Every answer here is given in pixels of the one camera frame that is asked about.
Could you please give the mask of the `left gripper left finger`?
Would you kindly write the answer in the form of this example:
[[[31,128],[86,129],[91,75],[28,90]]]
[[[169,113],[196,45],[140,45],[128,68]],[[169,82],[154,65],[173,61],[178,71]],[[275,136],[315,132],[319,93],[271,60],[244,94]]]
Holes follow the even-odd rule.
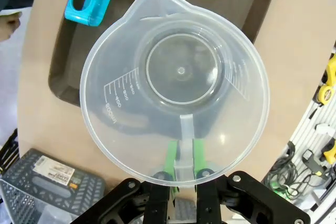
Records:
[[[73,223],[131,223],[142,215],[145,223],[167,223],[170,192],[167,185],[127,178]]]

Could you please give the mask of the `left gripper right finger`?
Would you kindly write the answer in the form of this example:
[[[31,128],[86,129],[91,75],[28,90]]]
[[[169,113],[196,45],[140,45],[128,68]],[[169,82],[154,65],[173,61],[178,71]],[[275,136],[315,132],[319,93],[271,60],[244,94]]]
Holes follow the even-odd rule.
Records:
[[[248,173],[239,170],[226,176],[215,172],[207,166],[204,156],[204,140],[193,139],[197,223],[221,223],[221,205],[249,223],[310,223],[307,213]]]

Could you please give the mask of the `person's left hand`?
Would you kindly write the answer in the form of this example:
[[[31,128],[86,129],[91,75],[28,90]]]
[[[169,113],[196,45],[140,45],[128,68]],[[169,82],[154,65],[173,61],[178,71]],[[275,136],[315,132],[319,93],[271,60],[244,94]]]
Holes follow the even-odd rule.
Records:
[[[0,19],[0,41],[8,40],[15,30],[20,26],[22,12],[9,15],[1,15]]]

